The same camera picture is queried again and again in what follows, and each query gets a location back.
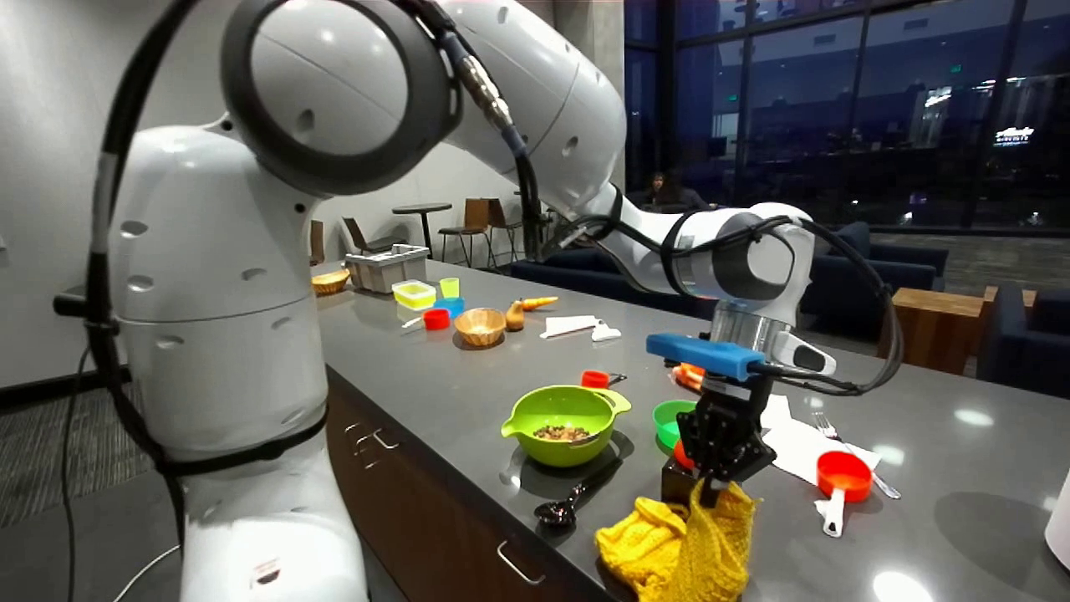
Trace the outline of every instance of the counter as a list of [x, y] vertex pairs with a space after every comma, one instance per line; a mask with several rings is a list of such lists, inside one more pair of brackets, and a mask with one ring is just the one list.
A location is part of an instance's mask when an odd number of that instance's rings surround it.
[[[470, 306], [509, 306], [514, 298], [560, 295], [529, 327], [489, 350], [462, 350], [453, 334], [403, 330], [387, 298], [334, 295], [320, 302], [320, 336], [334, 385], [344, 380], [392, 426], [419, 441], [433, 479], [561, 559], [610, 597], [623, 589], [600, 568], [593, 533], [631, 510], [635, 495], [658, 495], [667, 456], [652, 439], [652, 409], [694, 398], [677, 387], [664, 356], [646, 355], [646, 334], [697, 334], [707, 323], [531, 281], [513, 281], [427, 262], [427, 278], [462, 278]], [[542, 341], [545, 314], [600, 314], [623, 327], [618, 341], [587, 334]], [[832, 350], [840, 375], [863, 380], [880, 356]], [[618, 391], [631, 410], [618, 417], [618, 474], [580, 510], [572, 534], [542, 534], [535, 505], [560, 497], [575, 474], [553, 474], [499, 433], [514, 398], [582, 366], [623, 371]], [[815, 395], [789, 395], [794, 416], [810, 417]], [[844, 439], [878, 448], [882, 479], [904, 497], [880, 491], [851, 508], [846, 534], [826, 539], [814, 487], [778, 467], [747, 480], [759, 497], [748, 602], [772, 597], [1070, 597], [1070, 573], [1045, 545], [1050, 501], [1070, 467], [1070, 402], [900, 366], [867, 398], [823, 398], [823, 416]]]

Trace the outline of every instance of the measuring cup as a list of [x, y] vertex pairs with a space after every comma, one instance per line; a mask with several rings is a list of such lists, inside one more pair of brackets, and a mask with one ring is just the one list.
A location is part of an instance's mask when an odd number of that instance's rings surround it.
[[859, 456], [826, 452], [815, 459], [815, 487], [826, 495], [826, 501], [821, 501], [823, 533], [840, 539], [844, 505], [859, 505], [870, 497], [874, 467]]

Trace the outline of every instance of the lime green bowl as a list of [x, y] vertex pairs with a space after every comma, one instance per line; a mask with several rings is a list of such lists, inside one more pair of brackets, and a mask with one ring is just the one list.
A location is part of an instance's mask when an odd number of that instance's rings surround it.
[[[550, 467], [575, 467], [610, 445], [616, 417], [631, 404], [618, 391], [553, 385], [513, 404], [501, 439], [514, 439], [524, 456]], [[582, 427], [582, 441], [545, 441], [539, 427]]]

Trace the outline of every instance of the green bowl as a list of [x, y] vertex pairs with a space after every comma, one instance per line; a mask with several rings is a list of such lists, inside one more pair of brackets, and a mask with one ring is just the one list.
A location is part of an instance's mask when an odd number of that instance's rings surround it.
[[680, 441], [680, 421], [677, 416], [685, 416], [685, 410], [697, 410], [697, 402], [664, 402], [657, 409], [657, 439], [658, 439], [658, 448], [669, 456]]
[[[618, 391], [575, 385], [535, 387], [513, 404], [513, 416], [501, 426], [501, 439], [518, 439], [524, 456], [539, 465], [575, 467], [600, 459], [600, 452], [611, 439], [616, 417], [629, 409], [629, 398], [623, 398]], [[587, 439], [545, 441], [535, 431], [550, 426], [587, 427]]]

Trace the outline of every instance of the large window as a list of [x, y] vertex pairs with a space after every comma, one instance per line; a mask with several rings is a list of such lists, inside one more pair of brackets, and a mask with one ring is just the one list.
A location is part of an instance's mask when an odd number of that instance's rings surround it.
[[[1070, 0], [631, 3], [657, 8], [635, 71], [672, 68], [677, 128], [629, 170], [826, 220], [1070, 226]], [[631, 84], [629, 108], [664, 123]]]

